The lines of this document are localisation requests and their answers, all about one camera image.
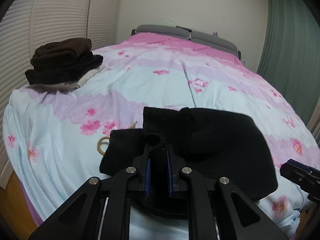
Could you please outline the black pants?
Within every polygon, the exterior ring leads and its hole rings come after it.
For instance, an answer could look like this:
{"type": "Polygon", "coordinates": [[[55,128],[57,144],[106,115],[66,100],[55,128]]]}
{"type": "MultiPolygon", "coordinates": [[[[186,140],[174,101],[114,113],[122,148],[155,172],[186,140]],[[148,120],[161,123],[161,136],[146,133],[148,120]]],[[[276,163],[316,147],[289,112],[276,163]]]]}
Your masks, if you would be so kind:
{"type": "Polygon", "coordinates": [[[112,131],[99,170],[114,176],[150,146],[149,187],[133,205],[169,219],[184,219],[186,202],[170,192],[168,155],[205,178],[227,177],[251,201],[276,191],[278,182],[267,142],[247,115],[207,108],[179,111],[145,107],[143,126],[112,131]]]}

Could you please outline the pink floral duvet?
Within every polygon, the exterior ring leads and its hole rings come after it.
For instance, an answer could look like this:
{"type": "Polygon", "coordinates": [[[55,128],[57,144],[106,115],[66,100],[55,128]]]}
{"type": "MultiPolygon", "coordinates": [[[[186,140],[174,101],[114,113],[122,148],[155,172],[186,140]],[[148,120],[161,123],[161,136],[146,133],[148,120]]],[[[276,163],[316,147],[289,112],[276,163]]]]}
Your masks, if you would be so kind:
{"type": "Polygon", "coordinates": [[[187,40],[140,33],[97,49],[102,70],[71,92],[13,90],[3,141],[36,224],[99,172],[101,137],[140,128],[146,106],[211,108],[250,116],[276,168],[289,159],[319,168],[319,148],[300,116],[233,54],[187,40]]]}

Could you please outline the green curtain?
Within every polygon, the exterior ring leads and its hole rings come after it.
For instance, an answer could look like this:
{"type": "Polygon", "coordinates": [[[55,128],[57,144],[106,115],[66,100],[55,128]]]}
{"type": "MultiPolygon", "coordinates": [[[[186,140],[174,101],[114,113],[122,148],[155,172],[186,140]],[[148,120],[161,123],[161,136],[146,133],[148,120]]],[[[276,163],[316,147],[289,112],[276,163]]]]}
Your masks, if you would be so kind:
{"type": "Polygon", "coordinates": [[[268,0],[257,72],[307,124],[319,100],[319,25],[303,0],[268,0]]]}

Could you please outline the white folded garment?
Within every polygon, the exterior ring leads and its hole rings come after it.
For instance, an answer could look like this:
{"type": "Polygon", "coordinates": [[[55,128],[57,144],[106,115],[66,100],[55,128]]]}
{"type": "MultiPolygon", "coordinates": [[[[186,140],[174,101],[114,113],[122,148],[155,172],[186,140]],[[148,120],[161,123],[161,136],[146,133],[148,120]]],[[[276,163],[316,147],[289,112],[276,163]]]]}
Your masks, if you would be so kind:
{"type": "Polygon", "coordinates": [[[101,64],[99,67],[89,70],[84,76],[82,76],[77,81],[62,82],[54,85],[34,84],[30,86],[35,89],[42,89],[47,91],[59,90],[62,92],[67,92],[67,91],[75,90],[82,87],[88,80],[90,80],[93,76],[97,75],[104,68],[105,68],[105,65],[101,64]]]}

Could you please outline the black folded garment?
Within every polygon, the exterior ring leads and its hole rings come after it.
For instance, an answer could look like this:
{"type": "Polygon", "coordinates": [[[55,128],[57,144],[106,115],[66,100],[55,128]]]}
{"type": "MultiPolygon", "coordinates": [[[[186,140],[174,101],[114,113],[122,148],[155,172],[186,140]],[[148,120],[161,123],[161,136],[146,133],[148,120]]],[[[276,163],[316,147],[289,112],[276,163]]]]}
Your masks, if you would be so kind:
{"type": "Polygon", "coordinates": [[[25,76],[30,85],[55,85],[63,82],[74,82],[80,80],[90,70],[100,67],[102,62],[103,56],[92,55],[80,60],[75,65],[69,63],[62,67],[49,67],[48,70],[29,69],[25,72],[25,76]]]}

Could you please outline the grey right headboard cushion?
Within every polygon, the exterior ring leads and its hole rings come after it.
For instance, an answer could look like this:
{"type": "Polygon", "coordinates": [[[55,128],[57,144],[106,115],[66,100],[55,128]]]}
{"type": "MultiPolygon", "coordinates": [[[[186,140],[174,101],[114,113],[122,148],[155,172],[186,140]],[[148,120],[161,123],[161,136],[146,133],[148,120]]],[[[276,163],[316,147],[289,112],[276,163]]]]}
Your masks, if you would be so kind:
{"type": "Polygon", "coordinates": [[[235,56],[238,56],[238,48],[232,42],[219,38],[217,36],[209,35],[199,31],[192,31],[190,33],[190,40],[195,43],[199,43],[211,48],[228,52],[235,56]]]}

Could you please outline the grey headboard cushion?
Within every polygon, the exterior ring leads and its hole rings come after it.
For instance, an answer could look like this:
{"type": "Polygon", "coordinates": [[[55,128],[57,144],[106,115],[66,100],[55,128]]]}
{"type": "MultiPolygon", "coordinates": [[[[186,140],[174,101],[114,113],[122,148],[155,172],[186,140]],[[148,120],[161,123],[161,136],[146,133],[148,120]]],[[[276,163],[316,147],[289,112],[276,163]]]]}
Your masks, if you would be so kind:
{"type": "Polygon", "coordinates": [[[176,38],[188,40],[190,38],[190,31],[180,27],[171,27],[167,25],[143,24],[136,29],[132,29],[131,36],[137,33],[155,33],[159,35],[166,35],[176,38]]]}
{"type": "Polygon", "coordinates": [[[195,43],[199,43],[211,48],[228,52],[235,56],[238,56],[238,48],[232,42],[219,38],[217,36],[209,35],[199,31],[192,31],[190,33],[190,40],[195,43]]]}

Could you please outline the dark brown folded garment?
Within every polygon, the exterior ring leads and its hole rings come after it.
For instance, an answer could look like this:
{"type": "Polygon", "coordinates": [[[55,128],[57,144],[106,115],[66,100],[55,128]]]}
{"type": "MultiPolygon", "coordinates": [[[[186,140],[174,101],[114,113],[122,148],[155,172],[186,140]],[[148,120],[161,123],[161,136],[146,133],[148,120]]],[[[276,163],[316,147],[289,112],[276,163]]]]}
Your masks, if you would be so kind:
{"type": "Polygon", "coordinates": [[[30,62],[34,68],[57,62],[71,63],[91,49],[92,41],[88,38],[76,37],[50,42],[37,48],[30,62]]]}

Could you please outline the grey left headboard cushion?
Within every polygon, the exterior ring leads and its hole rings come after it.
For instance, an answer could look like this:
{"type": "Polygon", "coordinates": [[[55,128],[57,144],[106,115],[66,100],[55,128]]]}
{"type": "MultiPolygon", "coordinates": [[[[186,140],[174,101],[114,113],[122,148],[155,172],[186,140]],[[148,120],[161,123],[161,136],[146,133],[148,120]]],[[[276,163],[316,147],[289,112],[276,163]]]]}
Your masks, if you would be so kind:
{"type": "Polygon", "coordinates": [[[143,24],[136,29],[132,29],[131,36],[137,33],[155,33],[159,35],[166,35],[176,38],[188,40],[190,38],[190,31],[180,27],[171,27],[167,25],[143,24]]]}

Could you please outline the white louvered wardrobe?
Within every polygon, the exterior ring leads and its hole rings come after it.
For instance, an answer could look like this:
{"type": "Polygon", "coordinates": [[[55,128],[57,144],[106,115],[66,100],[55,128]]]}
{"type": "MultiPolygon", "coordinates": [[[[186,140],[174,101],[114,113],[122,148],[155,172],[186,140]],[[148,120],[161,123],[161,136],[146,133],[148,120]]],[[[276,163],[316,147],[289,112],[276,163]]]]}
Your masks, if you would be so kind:
{"type": "Polygon", "coordinates": [[[115,43],[120,0],[14,0],[1,20],[1,112],[11,92],[27,83],[34,51],[84,37],[92,48],[115,43]]]}

